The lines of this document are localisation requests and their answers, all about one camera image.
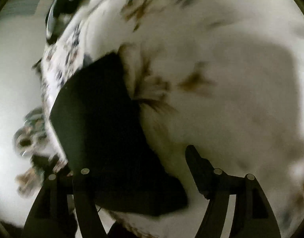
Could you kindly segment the dark striped long-sleeve sweater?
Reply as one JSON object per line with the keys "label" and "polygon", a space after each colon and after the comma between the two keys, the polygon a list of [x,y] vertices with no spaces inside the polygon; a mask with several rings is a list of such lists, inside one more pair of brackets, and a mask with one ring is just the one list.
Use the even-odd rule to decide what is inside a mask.
{"label": "dark striped long-sleeve sweater", "polygon": [[77,207],[152,217],[185,209],[187,194],[147,142],[124,76],[119,55],[107,54],[73,74],[50,112]]}

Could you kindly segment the green storage shelf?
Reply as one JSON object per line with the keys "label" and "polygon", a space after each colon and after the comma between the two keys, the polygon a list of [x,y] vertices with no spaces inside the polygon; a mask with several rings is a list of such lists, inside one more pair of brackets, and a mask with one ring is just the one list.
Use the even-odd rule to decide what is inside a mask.
{"label": "green storage shelf", "polygon": [[29,135],[45,138],[45,115],[42,107],[36,107],[25,116],[24,127]]}

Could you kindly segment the floral bed quilt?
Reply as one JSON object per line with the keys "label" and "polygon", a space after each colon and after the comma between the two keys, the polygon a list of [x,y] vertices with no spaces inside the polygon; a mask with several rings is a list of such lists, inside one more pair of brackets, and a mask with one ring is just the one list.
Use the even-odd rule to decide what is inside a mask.
{"label": "floral bed quilt", "polygon": [[183,162],[194,145],[229,174],[254,174],[290,237],[304,218],[304,17],[293,0],[90,0],[41,61],[50,114],[88,63],[119,53],[130,97],[187,209],[159,220],[109,211],[140,237],[187,237],[206,202]]}

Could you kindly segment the folded black grey striped garment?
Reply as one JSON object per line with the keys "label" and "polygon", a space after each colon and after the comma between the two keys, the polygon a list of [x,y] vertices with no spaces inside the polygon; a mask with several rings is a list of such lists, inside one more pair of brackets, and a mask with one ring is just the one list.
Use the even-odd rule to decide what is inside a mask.
{"label": "folded black grey striped garment", "polygon": [[60,36],[58,27],[60,16],[73,14],[83,0],[54,0],[45,18],[46,42],[51,45]]}

